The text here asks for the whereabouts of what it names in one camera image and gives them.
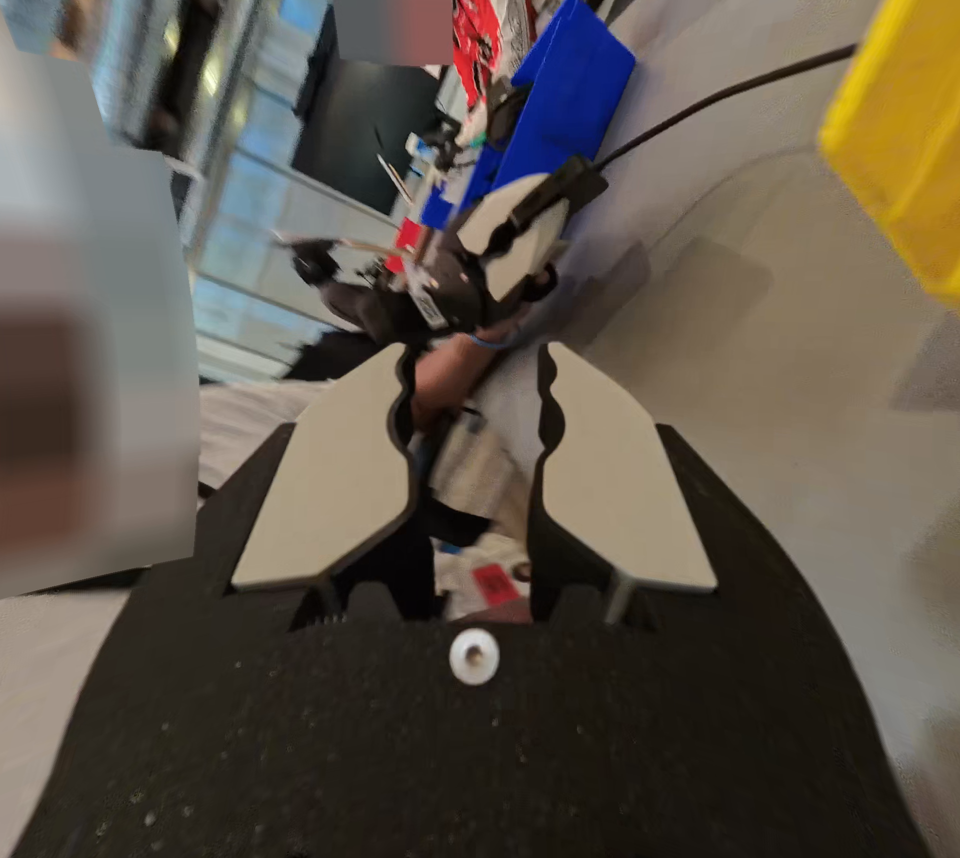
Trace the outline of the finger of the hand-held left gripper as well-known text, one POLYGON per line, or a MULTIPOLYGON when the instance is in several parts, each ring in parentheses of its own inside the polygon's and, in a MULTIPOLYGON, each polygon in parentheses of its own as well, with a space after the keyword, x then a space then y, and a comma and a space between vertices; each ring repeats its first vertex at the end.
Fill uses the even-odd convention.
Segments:
POLYGON ((505 255, 486 264, 486 289, 492 299, 505 301, 525 278, 539 275, 567 250, 569 211, 567 201, 553 204, 516 237, 505 255))
POLYGON ((486 194, 458 225, 458 243, 462 249, 470 254, 484 254, 494 231, 547 178, 546 173, 533 173, 486 194))

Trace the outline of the white sheet with red label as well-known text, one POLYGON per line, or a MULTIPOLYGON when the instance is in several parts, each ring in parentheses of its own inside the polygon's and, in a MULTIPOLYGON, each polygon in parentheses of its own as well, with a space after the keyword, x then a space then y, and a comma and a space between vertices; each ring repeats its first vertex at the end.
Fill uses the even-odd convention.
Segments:
POLYGON ((446 621, 528 602, 531 565, 522 542, 489 531, 463 547, 431 543, 439 612, 446 621))

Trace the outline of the yellow plastic bin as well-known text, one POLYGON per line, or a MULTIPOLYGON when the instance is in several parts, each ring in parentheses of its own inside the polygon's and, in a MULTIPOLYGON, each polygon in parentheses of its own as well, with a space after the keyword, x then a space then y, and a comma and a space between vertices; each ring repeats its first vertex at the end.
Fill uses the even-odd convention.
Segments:
POLYGON ((820 153, 922 289, 959 308, 959 0, 882 0, 820 153))

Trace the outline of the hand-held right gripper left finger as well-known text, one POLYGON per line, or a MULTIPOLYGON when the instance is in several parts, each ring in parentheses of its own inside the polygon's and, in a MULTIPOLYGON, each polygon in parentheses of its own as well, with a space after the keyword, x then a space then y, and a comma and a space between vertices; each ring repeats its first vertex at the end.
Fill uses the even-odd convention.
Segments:
POLYGON ((233 592, 302 589, 333 617, 375 584, 403 618, 433 617, 433 552, 411 524, 423 491, 409 450, 416 353, 389 345, 295 421, 234 566, 233 592))

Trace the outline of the person's left forearm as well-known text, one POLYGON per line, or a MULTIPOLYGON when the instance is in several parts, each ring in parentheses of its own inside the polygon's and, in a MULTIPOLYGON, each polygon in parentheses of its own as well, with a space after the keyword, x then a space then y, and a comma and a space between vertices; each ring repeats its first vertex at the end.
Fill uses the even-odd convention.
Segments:
POLYGON ((418 360, 411 401, 415 431, 429 432, 444 414, 462 407, 518 327, 502 322, 475 334, 456 334, 418 360))

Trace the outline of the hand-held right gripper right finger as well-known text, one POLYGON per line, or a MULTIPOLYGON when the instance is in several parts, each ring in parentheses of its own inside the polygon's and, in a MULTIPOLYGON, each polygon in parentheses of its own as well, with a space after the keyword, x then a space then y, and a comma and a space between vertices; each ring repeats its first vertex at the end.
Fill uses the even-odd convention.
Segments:
POLYGON ((647 409, 558 341, 539 348, 536 372, 534 622, 548 622, 575 587, 596 594, 607 624, 621 623, 645 591, 715 594, 714 567, 647 409))

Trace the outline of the grey desk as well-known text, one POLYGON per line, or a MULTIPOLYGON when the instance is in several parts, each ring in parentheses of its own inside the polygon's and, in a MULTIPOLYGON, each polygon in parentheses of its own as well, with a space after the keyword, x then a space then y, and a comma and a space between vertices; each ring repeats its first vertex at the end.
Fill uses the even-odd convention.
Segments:
MULTIPOLYGON (((605 0, 637 59, 601 155, 697 100, 862 39, 881 0, 605 0)), ((556 337, 672 425, 839 631, 914 816, 958 856, 958 317, 817 152, 843 64, 726 99, 607 171, 556 337)))

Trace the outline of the blue plastic bin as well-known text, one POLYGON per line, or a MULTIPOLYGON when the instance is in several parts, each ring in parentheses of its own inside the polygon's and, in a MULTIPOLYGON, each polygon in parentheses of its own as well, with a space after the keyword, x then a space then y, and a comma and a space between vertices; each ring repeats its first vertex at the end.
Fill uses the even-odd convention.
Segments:
POLYGON ((563 0, 510 82, 526 100, 505 149, 485 144, 459 199, 431 191, 419 222, 440 231, 455 208, 463 211, 517 179, 554 172, 571 156, 593 158, 636 62, 584 0, 563 0))

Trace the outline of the large black monitor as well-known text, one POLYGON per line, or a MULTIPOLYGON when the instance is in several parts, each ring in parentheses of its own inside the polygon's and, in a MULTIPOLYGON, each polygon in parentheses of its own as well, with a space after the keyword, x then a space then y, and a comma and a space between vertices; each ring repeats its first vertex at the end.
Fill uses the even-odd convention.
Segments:
POLYGON ((421 68, 343 59, 329 6, 294 102, 301 131, 291 167, 389 216, 400 193, 379 160, 406 174, 409 135, 440 123, 439 86, 421 68))

